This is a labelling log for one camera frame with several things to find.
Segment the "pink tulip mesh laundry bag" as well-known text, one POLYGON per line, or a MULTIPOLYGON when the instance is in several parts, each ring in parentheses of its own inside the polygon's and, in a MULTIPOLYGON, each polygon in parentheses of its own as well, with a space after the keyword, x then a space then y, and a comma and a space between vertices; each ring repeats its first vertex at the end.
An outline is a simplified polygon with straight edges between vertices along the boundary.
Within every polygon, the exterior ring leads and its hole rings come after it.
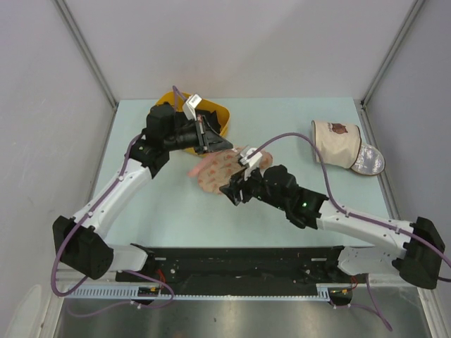
POLYGON ((204 192, 221 195, 219 188, 228 184, 235 173, 244 169, 239 162, 243 149, 237 147, 207 154, 187 175, 195 178, 204 192))

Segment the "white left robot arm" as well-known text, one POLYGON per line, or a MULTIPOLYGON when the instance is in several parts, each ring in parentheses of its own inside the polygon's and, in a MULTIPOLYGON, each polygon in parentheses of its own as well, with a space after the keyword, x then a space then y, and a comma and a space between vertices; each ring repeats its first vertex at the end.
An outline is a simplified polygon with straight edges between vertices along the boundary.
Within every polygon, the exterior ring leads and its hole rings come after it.
POLYGON ((145 128, 130 141, 122 165, 108 185, 74 216, 60 216, 54 222, 57 263, 92 280, 125 270, 143 282, 153 278, 156 265, 149 260, 148 249, 137 244, 107 244, 106 237, 133 196, 167 164, 172 151, 192 148, 203 155, 233 147, 221 135, 217 110, 194 111, 176 112, 168 102, 150 108, 145 128))

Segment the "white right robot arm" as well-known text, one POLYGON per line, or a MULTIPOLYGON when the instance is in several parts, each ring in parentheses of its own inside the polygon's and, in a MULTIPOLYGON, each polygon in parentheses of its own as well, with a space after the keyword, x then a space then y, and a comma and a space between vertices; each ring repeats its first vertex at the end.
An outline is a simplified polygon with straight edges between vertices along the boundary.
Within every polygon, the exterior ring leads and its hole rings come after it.
POLYGON ((299 186, 283 165, 270 167, 264 173, 255 169, 249 177, 241 170, 220 191, 236 206, 255 198, 282 210, 300 229, 338 232, 370 243, 377 250, 368 269, 345 257, 327 262, 325 274, 332 282, 342 282, 349 275, 374 274, 376 264, 385 261, 405 282, 423 289, 437 286, 445 244, 427 218, 409 222, 347 209, 324 194, 299 186))

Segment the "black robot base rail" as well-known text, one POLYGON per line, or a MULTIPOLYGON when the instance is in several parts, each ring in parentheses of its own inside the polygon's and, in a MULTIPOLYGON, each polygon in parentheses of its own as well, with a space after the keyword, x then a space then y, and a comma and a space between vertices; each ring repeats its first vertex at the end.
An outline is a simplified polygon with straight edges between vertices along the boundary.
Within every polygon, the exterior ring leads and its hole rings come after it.
POLYGON ((146 248, 138 275, 116 273, 118 282, 155 277, 173 291, 268 289, 289 284, 364 284, 363 274, 338 268, 342 246, 311 248, 146 248))

